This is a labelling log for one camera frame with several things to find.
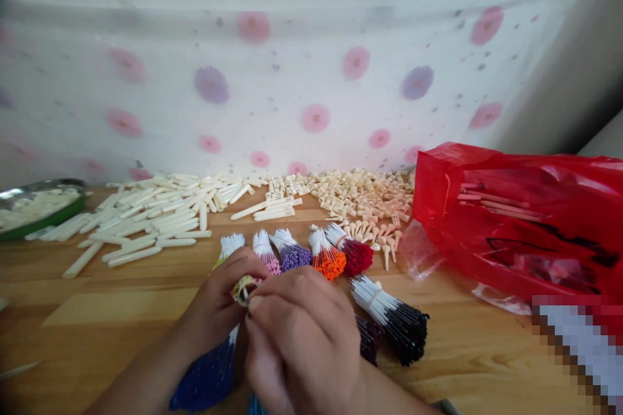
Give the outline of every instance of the forearm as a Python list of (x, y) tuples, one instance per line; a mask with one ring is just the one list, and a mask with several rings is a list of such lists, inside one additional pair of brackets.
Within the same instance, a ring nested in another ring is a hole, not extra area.
[(154, 415), (165, 412), (195, 358), (177, 322), (143, 350), (84, 415)]
[(362, 359), (362, 397), (359, 414), (378, 415), (439, 415), (431, 406), (420, 402), (384, 375), (378, 368)]

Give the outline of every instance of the plastic bag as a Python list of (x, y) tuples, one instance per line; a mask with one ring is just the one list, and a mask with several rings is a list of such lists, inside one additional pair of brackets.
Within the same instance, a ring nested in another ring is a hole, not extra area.
[[(408, 274), (416, 282), (425, 280), (430, 274), (435, 272), (445, 261), (443, 254), (428, 239), (424, 226), (413, 219), (411, 224), (404, 231), (404, 236), (400, 240), (400, 252), (406, 258), (409, 266)], [(471, 290), (473, 295), (479, 299), (521, 316), (532, 314), (528, 303), (515, 296), (505, 294), (483, 283), (475, 283)]]
[[(547, 217), (459, 201), (465, 183)], [(446, 143), (419, 154), (413, 216), (454, 268), (502, 292), (527, 302), (551, 294), (623, 301), (623, 161)]]
[(406, 258), (409, 275), (423, 281), (445, 260), (439, 249), (428, 239), (424, 227), (413, 219), (400, 240), (400, 252)]

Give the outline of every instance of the green bowl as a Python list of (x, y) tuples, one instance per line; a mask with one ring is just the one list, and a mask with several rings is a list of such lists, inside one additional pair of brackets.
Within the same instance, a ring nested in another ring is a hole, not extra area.
[(74, 217), (84, 209), (86, 201), (85, 191), (86, 182), (78, 178), (59, 178), (58, 180), (44, 180), (20, 188), (13, 188), (0, 193), (0, 209), (11, 209), (13, 203), (22, 198), (33, 199), (38, 191), (51, 190), (55, 188), (75, 188), (80, 196), (71, 204), (60, 208), (46, 217), (35, 220), (30, 224), (25, 224), (14, 229), (0, 233), (0, 241), (18, 240), (24, 238), (32, 232), (41, 230), (48, 226), (57, 226), (67, 219)]

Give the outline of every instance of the hand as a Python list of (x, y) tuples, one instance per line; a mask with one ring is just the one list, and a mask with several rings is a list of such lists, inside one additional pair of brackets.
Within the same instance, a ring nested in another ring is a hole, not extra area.
[(246, 310), (231, 292), (247, 274), (258, 279), (271, 275), (253, 250), (243, 246), (210, 273), (174, 326), (192, 360), (218, 347), (242, 321)]
[(271, 415), (354, 413), (360, 334), (346, 296), (311, 266), (271, 276), (247, 315), (247, 377)]

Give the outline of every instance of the bundle of sticks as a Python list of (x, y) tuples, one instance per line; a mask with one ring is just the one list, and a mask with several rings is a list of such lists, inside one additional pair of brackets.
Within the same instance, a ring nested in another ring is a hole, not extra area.
[(481, 207), (487, 211), (500, 214), (515, 219), (527, 220), (529, 222), (542, 222), (550, 217), (547, 214), (531, 211), (530, 204), (523, 201), (516, 201), (501, 196), (490, 195), (485, 190), (485, 184), (461, 184), (461, 192), (458, 196), (460, 204), (474, 206), (472, 202), (479, 202)]

